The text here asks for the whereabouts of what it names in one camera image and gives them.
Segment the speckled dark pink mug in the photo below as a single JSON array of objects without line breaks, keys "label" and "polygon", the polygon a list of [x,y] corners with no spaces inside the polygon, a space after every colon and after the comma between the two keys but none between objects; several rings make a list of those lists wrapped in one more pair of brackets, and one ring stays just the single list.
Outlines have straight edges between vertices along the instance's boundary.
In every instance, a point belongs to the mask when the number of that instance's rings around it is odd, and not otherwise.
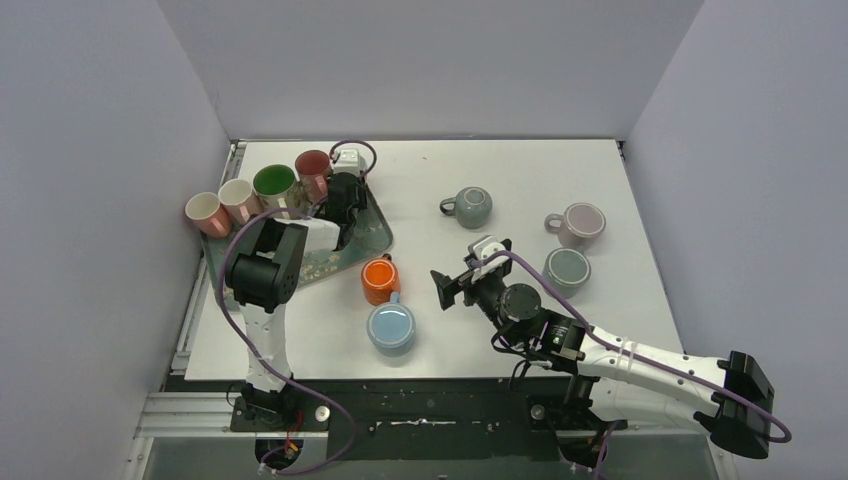
[{"label": "speckled dark pink mug", "polygon": [[327,153],[320,150],[308,150],[301,153],[295,160],[295,170],[311,203],[316,203],[328,193],[328,180],[332,168]]}]

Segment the light blue ribbed mug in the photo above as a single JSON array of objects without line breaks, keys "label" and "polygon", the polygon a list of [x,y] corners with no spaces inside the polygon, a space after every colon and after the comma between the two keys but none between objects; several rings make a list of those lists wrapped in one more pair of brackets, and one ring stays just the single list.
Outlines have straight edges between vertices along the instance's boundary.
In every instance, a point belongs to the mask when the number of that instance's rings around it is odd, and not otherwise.
[{"label": "light blue ribbed mug", "polygon": [[366,321],[366,332],[373,346],[384,356],[400,357],[414,345],[416,318],[401,302],[400,293],[376,306]]}]

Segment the orange mug black handle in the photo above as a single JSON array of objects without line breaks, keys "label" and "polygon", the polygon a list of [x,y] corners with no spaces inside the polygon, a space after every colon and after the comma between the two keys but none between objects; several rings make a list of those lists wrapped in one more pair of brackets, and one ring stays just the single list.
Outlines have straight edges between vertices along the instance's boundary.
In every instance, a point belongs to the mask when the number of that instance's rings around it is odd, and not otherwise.
[{"label": "orange mug black handle", "polygon": [[388,253],[366,262],[360,280],[364,297],[373,306],[389,302],[392,294],[401,291],[399,270]]}]

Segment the cream floral mug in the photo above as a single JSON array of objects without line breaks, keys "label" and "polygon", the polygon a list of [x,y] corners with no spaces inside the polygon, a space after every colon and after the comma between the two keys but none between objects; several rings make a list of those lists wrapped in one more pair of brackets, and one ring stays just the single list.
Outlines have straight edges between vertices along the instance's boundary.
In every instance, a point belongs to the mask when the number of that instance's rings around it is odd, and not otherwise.
[{"label": "cream floral mug", "polygon": [[309,209],[296,173],[287,165],[274,164],[261,169],[253,178],[253,189],[264,211],[288,208],[305,214]]}]

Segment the faceted pink mug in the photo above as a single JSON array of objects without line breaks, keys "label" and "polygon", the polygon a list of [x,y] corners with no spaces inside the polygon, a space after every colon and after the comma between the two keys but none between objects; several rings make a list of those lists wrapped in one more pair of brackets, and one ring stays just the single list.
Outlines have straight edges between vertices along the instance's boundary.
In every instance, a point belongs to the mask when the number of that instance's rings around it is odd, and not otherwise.
[{"label": "faceted pink mug", "polygon": [[218,198],[227,213],[239,225],[245,225],[263,212],[262,203],[248,180],[236,178],[227,181],[218,190]]}]

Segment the smooth pink mug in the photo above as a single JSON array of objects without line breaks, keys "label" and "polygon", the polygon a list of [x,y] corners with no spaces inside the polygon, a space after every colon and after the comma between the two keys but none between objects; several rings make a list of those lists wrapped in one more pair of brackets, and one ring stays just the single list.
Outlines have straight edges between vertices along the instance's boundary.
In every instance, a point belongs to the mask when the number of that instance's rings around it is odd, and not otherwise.
[{"label": "smooth pink mug", "polygon": [[232,231],[230,216],[213,192],[202,192],[191,197],[185,204],[184,213],[208,237],[225,238]]}]

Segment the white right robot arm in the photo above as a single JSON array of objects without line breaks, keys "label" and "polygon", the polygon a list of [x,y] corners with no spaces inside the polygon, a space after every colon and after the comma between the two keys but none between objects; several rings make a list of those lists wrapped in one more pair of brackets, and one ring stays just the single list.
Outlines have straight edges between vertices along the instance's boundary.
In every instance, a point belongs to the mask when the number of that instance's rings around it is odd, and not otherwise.
[{"label": "white right robot arm", "polygon": [[458,295],[480,309],[495,329],[496,352],[519,357],[520,367],[569,375],[566,421],[595,429],[615,421],[672,426],[738,456],[768,457],[777,441],[771,433],[775,390],[753,356],[697,357],[611,334],[573,308],[561,314],[542,307],[530,285],[506,284],[511,265],[504,260],[485,275],[468,269],[455,278],[436,270],[430,276],[442,309]]}]

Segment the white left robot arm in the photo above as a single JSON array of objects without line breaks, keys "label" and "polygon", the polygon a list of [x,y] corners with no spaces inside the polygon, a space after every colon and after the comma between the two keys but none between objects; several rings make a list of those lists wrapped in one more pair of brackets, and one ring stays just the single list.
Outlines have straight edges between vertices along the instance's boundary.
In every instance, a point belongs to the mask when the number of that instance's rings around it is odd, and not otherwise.
[{"label": "white left robot arm", "polygon": [[221,285],[232,290],[245,322],[227,321],[251,353],[241,398],[260,421],[280,430],[292,423],[307,389],[293,380],[286,354],[285,312],[308,253],[343,250],[351,241],[359,212],[368,207],[364,172],[332,173],[328,193],[307,211],[277,202],[251,217],[225,250]]}]

